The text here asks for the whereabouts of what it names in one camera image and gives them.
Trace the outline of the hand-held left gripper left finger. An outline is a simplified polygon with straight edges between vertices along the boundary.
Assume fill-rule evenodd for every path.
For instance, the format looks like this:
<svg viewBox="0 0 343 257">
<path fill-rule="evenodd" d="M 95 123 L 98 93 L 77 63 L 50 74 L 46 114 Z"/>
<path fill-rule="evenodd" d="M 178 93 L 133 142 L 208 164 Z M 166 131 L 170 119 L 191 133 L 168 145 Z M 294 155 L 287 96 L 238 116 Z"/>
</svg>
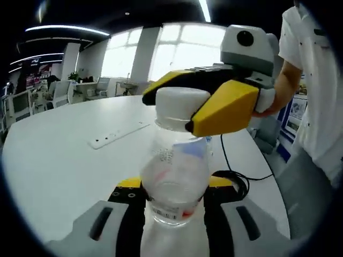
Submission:
<svg viewBox="0 0 343 257">
<path fill-rule="evenodd" d="M 139 177 L 119 182 L 73 223 L 72 256 L 140 256 L 146 194 Z"/>
</svg>

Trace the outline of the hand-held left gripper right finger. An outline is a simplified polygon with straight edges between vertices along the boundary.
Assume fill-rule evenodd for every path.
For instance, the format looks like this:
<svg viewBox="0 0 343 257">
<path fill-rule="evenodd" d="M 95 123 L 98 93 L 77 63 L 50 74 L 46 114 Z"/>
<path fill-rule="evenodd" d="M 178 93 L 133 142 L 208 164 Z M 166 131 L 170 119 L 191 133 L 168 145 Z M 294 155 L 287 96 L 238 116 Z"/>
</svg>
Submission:
<svg viewBox="0 0 343 257">
<path fill-rule="evenodd" d="M 271 217 L 248 198 L 241 178 L 212 175 L 204 194 L 210 256 L 271 256 Z"/>
</svg>

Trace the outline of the person's right hand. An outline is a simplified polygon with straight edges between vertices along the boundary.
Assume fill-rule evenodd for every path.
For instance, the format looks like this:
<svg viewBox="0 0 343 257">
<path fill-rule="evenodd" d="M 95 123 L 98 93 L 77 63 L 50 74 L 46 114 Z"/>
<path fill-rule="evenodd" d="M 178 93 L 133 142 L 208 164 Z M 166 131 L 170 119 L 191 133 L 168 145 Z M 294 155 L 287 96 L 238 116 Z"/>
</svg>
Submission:
<svg viewBox="0 0 343 257">
<path fill-rule="evenodd" d="M 254 117 L 265 117 L 279 112 L 284 107 L 275 89 L 261 89 L 252 113 Z"/>
</svg>

